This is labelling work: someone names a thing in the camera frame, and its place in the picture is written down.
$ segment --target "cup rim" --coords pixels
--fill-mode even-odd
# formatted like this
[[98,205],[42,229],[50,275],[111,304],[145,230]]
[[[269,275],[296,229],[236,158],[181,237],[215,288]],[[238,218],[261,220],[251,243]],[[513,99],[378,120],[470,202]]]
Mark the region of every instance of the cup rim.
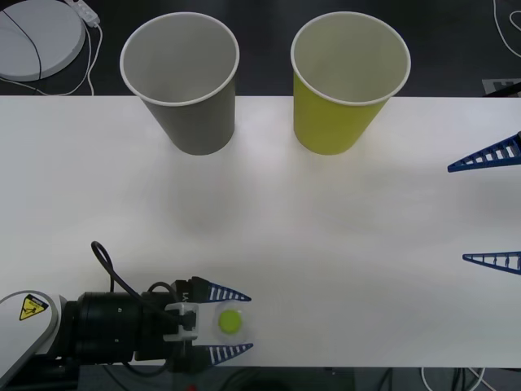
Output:
[[[302,34],[302,32],[304,30],[306,30],[308,26],[310,26],[313,23],[316,23],[317,21],[319,21],[321,19],[325,19],[325,18],[331,17],[333,15],[355,15],[355,16],[360,16],[362,18],[373,20],[374,22],[376,22],[378,24],[381,24],[383,27],[385,27],[387,30],[389,30],[389,32],[392,33],[398,39],[398,41],[401,43],[401,45],[405,49],[405,56],[406,56],[406,60],[407,60],[407,69],[405,70],[405,75],[404,75],[401,83],[393,91],[391,91],[389,94],[384,95],[384,96],[382,96],[382,97],[380,97],[378,99],[368,100],[368,101],[365,101],[365,102],[349,102],[349,101],[346,101],[346,100],[340,100],[340,99],[332,98],[329,95],[326,95],[326,94],[322,93],[321,91],[317,90],[315,87],[311,86],[304,79],[304,77],[300,74],[300,71],[297,68],[296,62],[295,62],[295,46],[296,46],[296,42],[298,41],[298,39],[299,39],[300,35]],[[308,23],[306,23],[304,26],[302,26],[302,28],[300,28],[299,32],[295,35],[295,38],[293,38],[293,43],[291,44],[291,65],[293,66],[293,71],[295,72],[296,76],[300,79],[300,81],[302,81],[302,83],[306,87],[308,87],[314,94],[320,96],[321,98],[329,100],[330,102],[333,102],[333,103],[342,104],[344,106],[370,106],[372,104],[382,103],[382,102],[386,101],[387,99],[391,98],[399,90],[401,90],[401,88],[407,82],[407,79],[409,78],[409,75],[410,75],[410,66],[411,66],[410,63],[411,63],[411,61],[410,61],[409,48],[405,44],[405,41],[401,37],[401,35],[393,27],[391,27],[389,24],[385,23],[384,21],[382,21],[382,20],[380,20],[378,18],[375,18],[374,16],[362,14],[360,12],[338,11],[338,12],[331,12],[331,13],[328,13],[328,14],[317,16],[316,18],[311,19]]]
[[[212,22],[219,24],[230,35],[230,37],[232,39],[232,42],[234,43],[234,46],[235,46],[235,64],[234,64],[234,67],[232,68],[232,70],[230,72],[230,75],[224,80],[224,82],[220,86],[218,86],[212,92],[209,92],[208,94],[206,94],[204,96],[201,96],[201,97],[199,97],[197,99],[187,100],[185,102],[164,102],[164,101],[161,101],[161,100],[156,100],[156,99],[149,98],[149,97],[145,96],[144,94],[140,93],[138,90],[136,90],[130,84],[129,80],[127,79],[127,76],[125,74],[125,70],[123,68],[125,52],[127,51],[128,47],[129,47],[129,44],[136,37],[136,35],[139,34],[141,32],[141,30],[143,30],[149,24],[153,24],[157,20],[166,19],[166,18],[172,18],[172,17],[179,17],[179,16],[184,16],[184,15],[195,15],[195,16],[198,16],[198,17],[201,17],[201,18],[204,18],[204,19],[211,20]],[[130,34],[130,37],[127,39],[127,41],[125,42],[125,44],[123,46],[123,49],[121,50],[121,54],[120,54],[120,73],[121,73],[121,76],[123,77],[123,81],[125,82],[127,87],[129,87],[129,90],[132,91],[132,93],[135,94],[136,96],[138,96],[139,98],[143,99],[144,101],[146,101],[148,103],[153,103],[153,104],[156,104],[158,106],[165,106],[165,107],[170,107],[170,108],[178,108],[178,107],[181,107],[181,106],[189,106],[191,104],[203,102],[204,100],[213,97],[215,94],[217,94],[221,90],[223,90],[230,83],[231,79],[235,76],[235,73],[237,72],[237,67],[239,66],[239,57],[240,57],[240,51],[239,51],[239,44],[237,43],[237,38],[235,38],[235,35],[231,32],[231,30],[228,28],[228,26],[226,26],[220,20],[215,19],[215,18],[213,18],[213,17],[211,17],[209,15],[200,14],[198,12],[172,12],[172,13],[161,15],[161,16],[157,16],[154,19],[148,20],[146,23],[144,23],[141,26],[139,26],[132,34]]]

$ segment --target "dark floor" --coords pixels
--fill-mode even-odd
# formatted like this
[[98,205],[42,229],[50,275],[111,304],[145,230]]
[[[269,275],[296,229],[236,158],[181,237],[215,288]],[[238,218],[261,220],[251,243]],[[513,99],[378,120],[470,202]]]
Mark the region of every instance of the dark floor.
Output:
[[[217,391],[226,379],[232,376],[235,368],[213,368],[197,376],[183,376],[163,374],[154,379],[140,379],[129,374],[122,367],[110,367],[112,374],[129,390],[176,390],[185,391],[192,384],[198,391]],[[226,391],[416,391],[424,390],[422,379],[417,368],[395,368],[392,370],[392,388],[388,382],[383,384],[382,379],[386,369],[381,368],[357,368],[357,369],[330,369],[319,368],[303,369],[252,369],[246,375],[237,376],[235,381],[226,387]],[[434,368],[426,370],[426,378],[435,391],[449,391],[452,388],[453,369]],[[485,380],[496,391],[519,391],[521,389],[521,373],[500,369],[488,369],[485,372]],[[265,384],[264,388],[253,388],[252,384]],[[475,383],[475,377],[466,371],[466,388],[469,389]],[[83,367],[79,391],[122,391],[118,384],[112,380],[100,367]],[[487,388],[482,384],[476,391],[484,391]]]
[[[16,0],[2,0],[8,6]],[[226,23],[239,41],[239,95],[291,95],[290,46],[307,21],[332,11],[358,11],[394,27],[407,42],[412,72],[400,92],[406,96],[481,96],[483,79],[521,78],[521,59],[503,45],[493,18],[492,0],[86,0],[99,14],[104,39],[92,73],[96,94],[129,94],[119,72],[119,55],[128,36],[149,19],[175,11],[197,11]],[[498,19],[510,45],[521,52],[521,32],[508,16],[518,0],[497,0]],[[521,24],[521,15],[515,16]],[[94,42],[99,33],[91,29]],[[81,55],[41,82],[42,90],[71,90],[83,77]],[[31,90],[0,82],[0,94]],[[88,94],[86,83],[77,94]]]

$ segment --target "white power strip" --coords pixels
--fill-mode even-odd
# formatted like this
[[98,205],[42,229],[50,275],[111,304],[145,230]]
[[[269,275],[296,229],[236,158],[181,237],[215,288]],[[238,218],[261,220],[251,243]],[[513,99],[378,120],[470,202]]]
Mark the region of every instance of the white power strip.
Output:
[[87,23],[89,27],[99,24],[99,17],[83,0],[65,0],[65,2]]

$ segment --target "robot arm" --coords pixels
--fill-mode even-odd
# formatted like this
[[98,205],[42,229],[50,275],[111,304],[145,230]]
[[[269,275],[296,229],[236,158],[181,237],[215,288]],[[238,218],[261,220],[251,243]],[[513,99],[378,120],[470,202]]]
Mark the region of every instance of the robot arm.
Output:
[[[127,292],[86,292],[77,301],[36,291],[5,297],[0,301],[0,389],[33,382],[37,389],[46,382],[49,389],[60,389],[60,381],[70,389],[81,364],[128,363],[133,358],[165,359],[169,371],[202,371],[253,346],[192,345],[198,336],[199,304],[249,297],[198,277],[173,286],[181,301],[175,302],[169,292],[144,292],[141,298],[149,305]],[[157,309],[171,316],[160,316]]]

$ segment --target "gray paper cup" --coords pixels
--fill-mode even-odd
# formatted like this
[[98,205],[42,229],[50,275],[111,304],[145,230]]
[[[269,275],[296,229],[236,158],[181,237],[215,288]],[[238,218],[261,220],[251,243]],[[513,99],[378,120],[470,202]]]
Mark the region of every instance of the gray paper cup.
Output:
[[192,155],[223,148],[234,133],[239,45],[219,20],[162,15],[127,40],[121,76],[173,143]]

